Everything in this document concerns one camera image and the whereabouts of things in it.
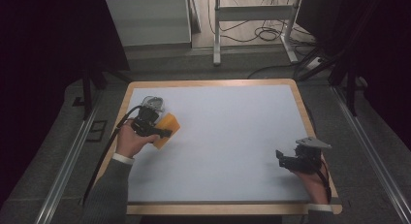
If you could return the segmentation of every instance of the person's left hand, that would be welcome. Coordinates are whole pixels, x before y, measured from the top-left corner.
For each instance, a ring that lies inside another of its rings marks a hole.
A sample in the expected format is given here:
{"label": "person's left hand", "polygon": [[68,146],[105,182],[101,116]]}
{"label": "person's left hand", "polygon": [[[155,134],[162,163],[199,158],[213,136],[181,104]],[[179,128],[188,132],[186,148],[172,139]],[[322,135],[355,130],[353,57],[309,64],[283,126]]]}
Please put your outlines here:
{"label": "person's left hand", "polygon": [[141,137],[137,135],[131,123],[133,120],[127,120],[123,126],[121,126],[120,131],[117,136],[117,148],[115,152],[117,154],[123,155],[127,158],[133,158],[134,155],[142,150],[142,147],[148,143],[153,143],[160,137],[158,135],[151,135],[148,137]]}

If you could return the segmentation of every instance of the dark background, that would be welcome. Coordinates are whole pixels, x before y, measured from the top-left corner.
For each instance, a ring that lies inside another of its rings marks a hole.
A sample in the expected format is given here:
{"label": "dark background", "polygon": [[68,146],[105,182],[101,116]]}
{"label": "dark background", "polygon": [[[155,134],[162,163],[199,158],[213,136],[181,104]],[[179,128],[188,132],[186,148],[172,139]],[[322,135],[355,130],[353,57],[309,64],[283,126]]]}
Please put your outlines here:
{"label": "dark background", "polygon": [[129,68],[105,0],[0,0],[0,9],[3,204],[57,117],[65,88],[86,68]]}
{"label": "dark background", "polygon": [[[337,13],[350,13],[360,1],[345,0]],[[366,98],[411,147],[407,2],[383,0],[359,41],[356,59],[359,75],[368,82]],[[81,78],[82,70],[101,63],[129,68],[105,0],[0,0],[0,9],[3,204],[58,115],[65,88]],[[334,22],[333,31],[341,22]]]}

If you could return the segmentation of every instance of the yellow sponge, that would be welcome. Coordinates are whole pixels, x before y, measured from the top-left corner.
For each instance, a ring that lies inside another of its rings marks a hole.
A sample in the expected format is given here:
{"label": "yellow sponge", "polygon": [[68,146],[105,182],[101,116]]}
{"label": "yellow sponge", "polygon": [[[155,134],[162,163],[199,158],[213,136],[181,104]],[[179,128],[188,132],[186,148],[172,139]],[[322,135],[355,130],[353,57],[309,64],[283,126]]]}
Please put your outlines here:
{"label": "yellow sponge", "polygon": [[[170,138],[173,136],[173,134],[175,134],[175,132],[177,132],[177,130],[179,129],[179,124],[177,122],[177,119],[175,118],[175,116],[173,116],[170,113],[167,113],[156,125],[155,128],[157,129],[167,129],[167,130],[171,130],[172,135],[170,136]],[[160,149],[161,147],[163,147],[163,145],[170,139],[167,137],[164,137],[163,139],[159,139],[157,141],[155,141],[153,143],[154,146],[156,146],[158,149]]]}

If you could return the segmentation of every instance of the wooden table edge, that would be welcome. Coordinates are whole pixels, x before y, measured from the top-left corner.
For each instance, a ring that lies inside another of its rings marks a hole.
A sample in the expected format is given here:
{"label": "wooden table edge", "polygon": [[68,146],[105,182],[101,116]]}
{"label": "wooden table edge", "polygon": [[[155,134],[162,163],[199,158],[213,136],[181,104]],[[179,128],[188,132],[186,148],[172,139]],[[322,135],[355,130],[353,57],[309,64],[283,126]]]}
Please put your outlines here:
{"label": "wooden table edge", "polygon": [[[118,123],[124,114],[127,112],[131,96],[135,88],[156,88],[156,87],[188,87],[188,86],[247,86],[247,85],[290,85],[297,107],[300,111],[300,117],[304,124],[308,136],[315,137],[312,124],[309,120],[304,103],[300,96],[299,89],[294,80],[290,79],[273,79],[273,80],[168,80],[168,81],[134,81],[131,82],[124,95],[121,108],[118,112],[115,124]],[[114,152],[115,143],[111,145],[104,161],[99,169],[94,183],[103,175],[109,164]],[[332,197],[338,199],[338,194],[335,190],[332,177],[330,176],[330,187],[332,189]],[[342,212],[342,205],[332,205],[332,210],[335,214]],[[291,205],[129,205],[127,206],[127,214],[305,214],[306,204],[291,204]]]}

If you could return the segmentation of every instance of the hand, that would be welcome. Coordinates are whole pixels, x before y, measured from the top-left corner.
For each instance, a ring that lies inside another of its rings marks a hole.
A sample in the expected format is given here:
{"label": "hand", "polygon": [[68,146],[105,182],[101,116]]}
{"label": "hand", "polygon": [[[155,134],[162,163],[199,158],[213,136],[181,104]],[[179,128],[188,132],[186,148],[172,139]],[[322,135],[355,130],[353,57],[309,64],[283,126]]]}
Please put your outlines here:
{"label": "hand", "polygon": [[[321,167],[321,173],[324,175],[324,177],[328,177],[327,173],[328,170],[326,169],[327,164],[322,164]],[[324,187],[323,181],[320,179],[320,177],[314,173],[312,175],[307,175],[303,174],[300,172],[296,171],[291,171],[290,172],[294,173],[297,175],[301,181],[302,184],[305,187],[305,190],[308,192],[308,195],[311,198],[311,202],[313,204],[318,204],[318,205],[328,205],[329,201],[327,199],[327,192],[326,188]]]}
{"label": "hand", "polygon": [[131,127],[132,120],[127,120],[121,126],[117,137],[117,148],[115,152],[127,158],[133,158],[134,155],[142,150],[142,147],[148,143],[158,140],[158,135],[151,135],[148,137],[141,137],[137,135]]}

